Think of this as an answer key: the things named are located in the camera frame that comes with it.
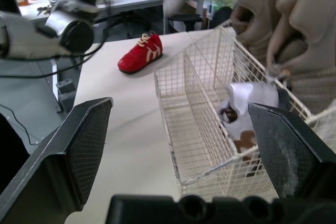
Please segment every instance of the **white table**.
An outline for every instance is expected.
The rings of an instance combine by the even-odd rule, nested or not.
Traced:
[[[161,6],[163,4],[164,0],[110,0],[111,3],[111,9],[113,13],[120,13],[120,12],[127,12],[129,10],[137,10],[137,9],[143,9],[153,6]],[[196,13],[202,15],[203,14],[203,3],[204,0],[196,0],[197,1],[197,8]],[[43,21],[46,20],[49,15],[45,15],[41,13],[37,16],[38,11],[37,8],[44,7],[49,4],[48,0],[37,0],[32,1],[32,3],[28,6],[21,6],[19,7],[20,12],[22,16],[24,16],[27,19],[33,20],[35,22],[37,21]],[[104,13],[107,9],[107,6],[105,4],[99,4],[97,5],[98,11],[100,13]],[[164,17],[164,24],[163,24],[163,33],[166,34],[168,31],[168,19],[167,17]]]
[[[141,8],[147,8],[152,6],[160,6],[163,0],[110,0],[111,9],[114,13],[126,12],[128,10],[136,10]],[[28,6],[20,6],[20,12],[22,16],[33,21],[45,20],[49,15],[43,13],[38,15],[37,8],[44,7],[49,4],[48,0],[32,1]],[[105,4],[97,5],[98,11],[102,12],[107,9]]]
[[[138,39],[106,43],[82,66],[75,104],[112,97],[106,145],[88,203],[66,224],[105,223],[114,194],[170,195],[178,200],[167,135],[155,93],[153,69],[192,43],[188,33],[161,36],[163,58],[128,76],[117,63]]]

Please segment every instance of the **black cable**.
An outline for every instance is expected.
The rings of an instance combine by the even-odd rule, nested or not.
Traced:
[[[26,127],[24,127],[23,124],[21,124],[20,121],[16,118],[14,111],[13,111],[11,108],[8,108],[8,107],[6,107],[5,105],[2,105],[2,104],[0,104],[0,107],[3,107],[3,108],[5,108],[5,109],[11,111],[11,113],[13,114],[13,117],[14,117],[15,121],[16,121],[18,124],[20,124],[21,127],[25,130],[25,132],[26,132],[26,134],[27,134],[27,137],[28,137],[29,144],[30,144],[30,145],[38,145],[38,144],[32,144],[32,143],[31,143],[31,141],[30,141],[30,137],[29,137],[29,134],[28,134],[28,131],[27,131]]]
[[[111,13],[112,13],[112,10],[111,10],[111,3],[110,3],[110,0],[105,0],[105,2],[108,2],[109,3],[109,8],[107,8],[107,10],[108,10],[108,16],[110,17],[109,19],[108,19],[108,22],[107,22],[107,25],[106,25],[106,28],[104,29],[104,31],[105,30],[107,30],[108,31],[108,28],[109,28],[109,26],[110,26],[110,23],[111,23]],[[106,32],[106,33],[104,33],[103,34],[103,40],[102,40],[102,42],[100,43],[100,45],[96,48],[96,49],[94,49],[93,51],[91,51],[91,52],[89,52],[89,53],[87,53],[87,54],[84,54],[84,55],[78,55],[78,56],[76,56],[76,57],[86,57],[86,56],[88,56],[88,58],[86,58],[85,60],[83,60],[82,62],[80,62],[80,63],[78,63],[78,64],[76,64],[76,65],[73,65],[73,66],[71,66],[71,67],[68,67],[68,68],[63,68],[63,69],[60,69],[60,70],[58,70],[58,71],[55,71],[55,72],[51,72],[51,73],[48,73],[48,74],[41,74],[41,75],[38,75],[38,76],[11,76],[11,75],[0,75],[0,78],[11,78],[11,79],[38,79],[38,78],[45,78],[45,77],[48,77],[48,76],[53,76],[53,75],[55,75],[55,74],[59,74],[59,73],[62,73],[62,72],[65,72],[65,71],[68,71],[68,70],[71,70],[71,69],[74,69],[74,68],[77,68],[78,66],[80,66],[80,65],[83,65],[85,62],[87,62],[88,60],[90,60],[94,55],[95,55],[95,53],[98,51],[98,50],[100,50],[101,48],[102,48],[102,46],[105,44],[105,42],[106,42],[106,40],[107,40],[107,38],[109,37],[109,33],[108,32]]]

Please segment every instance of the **beige fabric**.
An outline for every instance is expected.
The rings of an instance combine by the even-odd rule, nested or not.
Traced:
[[[231,15],[238,40],[264,65],[269,40],[281,18],[275,3],[276,0],[237,0]]]
[[[336,0],[278,0],[281,20],[267,68],[285,73],[293,94],[317,114],[336,98]]]

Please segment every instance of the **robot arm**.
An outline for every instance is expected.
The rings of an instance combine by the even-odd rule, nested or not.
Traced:
[[[77,56],[93,43],[96,0],[59,0],[45,26],[17,14],[0,12],[0,58],[43,59]]]

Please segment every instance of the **wire basket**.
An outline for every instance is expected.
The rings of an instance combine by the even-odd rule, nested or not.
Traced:
[[[258,147],[238,153],[217,114],[228,97],[225,85],[266,80],[264,67],[235,39],[232,29],[216,28],[164,62],[154,76],[172,162],[183,195],[199,195],[208,201],[216,196],[276,197]],[[279,81],[275,81],[275,86],[287,90]],[[298,114],[336,150],[335,108],[313,116],[288,93],[290,111]]]

